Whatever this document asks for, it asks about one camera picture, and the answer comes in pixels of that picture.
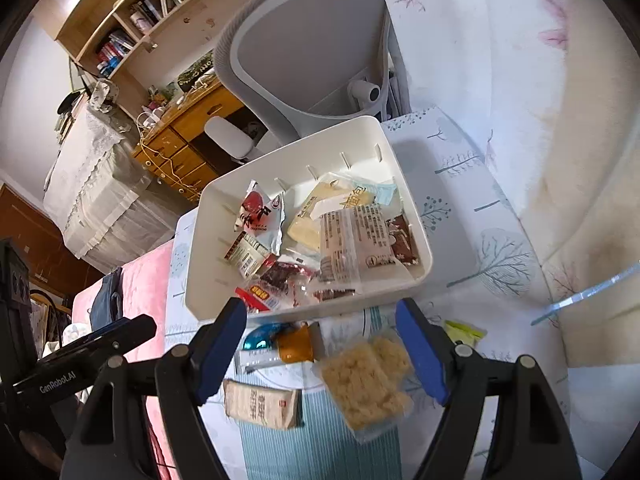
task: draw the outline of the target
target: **tablecloth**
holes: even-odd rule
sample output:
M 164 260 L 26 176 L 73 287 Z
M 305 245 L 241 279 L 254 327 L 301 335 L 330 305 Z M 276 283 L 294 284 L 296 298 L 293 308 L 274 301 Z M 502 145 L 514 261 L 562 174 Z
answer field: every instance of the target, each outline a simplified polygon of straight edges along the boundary
M 567 368 L 555 320 L 530 327 L 550 302 L 546 282 L 511 206 L 465 134 L 438 108 L 383 123 L 433 251 L 434 266 L 414 297 L 432 322 L 460 320 L 487 331 L 477 350 L 512 362 L 533 355 L 568 416 Z M 168 283 L 165 349 L 188 342 L 199 323 L 184 304 L 196 210 L 178 222 Z M 394 306 L 320 320 L 328 351 L 354 336 L 394 325 Z M 227 376 L 234 378 L 229 368 Z M 417 380 L 413 413 L 393 431 L 360 445 L 313 374 L 311 364 L 262 370 L 238 380 L 301 388 L 303 426 L 276 431 L 227 418 L 222 391 L 201 414 L 232 479 L 409 479 L 419 466 L 442 409 Z M 487 400 L 467 477 L 478 478 L 488 451 L 495 399 Z

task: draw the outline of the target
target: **pink blanket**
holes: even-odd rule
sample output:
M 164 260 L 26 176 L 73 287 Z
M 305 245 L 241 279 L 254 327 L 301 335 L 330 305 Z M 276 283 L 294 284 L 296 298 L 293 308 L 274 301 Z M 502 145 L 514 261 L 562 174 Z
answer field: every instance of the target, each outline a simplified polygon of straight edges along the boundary
M 122 311 L 125 317 L 133 318 L 139 314 L 148 314 L 156 322 L 156 336 L 126 354 L 127 361 L 154 359 L 164 353 L 164 316 L 166 311 L 166 286 L 169 281 L 171 250 L 174 241 L 170 240 L 157 249 L 140 256 L 122 267 Z M 89 309 L 100 290 L 102 280 L 80 292 L 72 311 L 73 322 L 90 324 Z M 156 449 L 156 458 L 160 464 L 173 466 L 160 407 L 156 397 L 149 397 L 146 408 L 160 449 Z M 169 479 L 174 470 L 160 467 L 163 479 Z

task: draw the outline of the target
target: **drawer handle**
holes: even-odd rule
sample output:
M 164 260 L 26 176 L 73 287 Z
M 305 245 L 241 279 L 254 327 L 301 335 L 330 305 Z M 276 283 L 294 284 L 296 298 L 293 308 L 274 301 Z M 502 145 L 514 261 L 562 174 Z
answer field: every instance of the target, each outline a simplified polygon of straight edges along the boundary
M 207 112 L 207 115 L 217 114 L 220 110 L 222 110 L 222 105 L 213 105 Z

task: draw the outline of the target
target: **blue gripper pad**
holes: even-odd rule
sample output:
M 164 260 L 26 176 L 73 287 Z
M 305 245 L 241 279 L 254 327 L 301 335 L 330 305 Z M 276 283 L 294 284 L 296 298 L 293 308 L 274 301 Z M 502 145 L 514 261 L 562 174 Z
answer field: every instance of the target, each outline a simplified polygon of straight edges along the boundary
M 246 328 L 246 307 L 239 298 L 229 298 L 213 325 L 209 326 L 208 349 L 204 349 L 200 361 L 200 386 L 196 399 L 203 405 L 220 389 L 229 363 L 236 353 L 242 333 Z
M 446 366 L 440 357 L 450 355 L 447 347 L 452 348 L 446 333 L 441 327 L 427 321 L 412 298 L 404 298 L 396 304 L 396 330 L 424 391 L 444 405 L 449 399 L 450 391 L 446 383 Z M 447 338 L 446 341 L 438 331 Z

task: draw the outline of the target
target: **screw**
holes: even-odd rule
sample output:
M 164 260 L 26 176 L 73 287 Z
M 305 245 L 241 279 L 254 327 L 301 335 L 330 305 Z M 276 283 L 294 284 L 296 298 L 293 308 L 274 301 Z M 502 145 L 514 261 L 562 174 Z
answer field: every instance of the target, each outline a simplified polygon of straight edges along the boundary
M 184 357 L 189 353 L 189 347 L 187 345 L 176 345 L 171 348 L 171 355 L 174 357 Z
M 107 361 L 107 366 L 109 368 L 118 368 L 123 361 L 124 359 L 122 358 L 121 355 L 114 355 L 112 357 L 109 357 L 109 360 Z
M 456 345 L 456 354 L 460 357 L 471 357 L 474 351 L 471 349 L 471 346 L 460 344 Z
M 536 360 L 530 355 L 523 355 L 520 358 L 520 364 L 525 368 L 533 368 L 536 366 Z

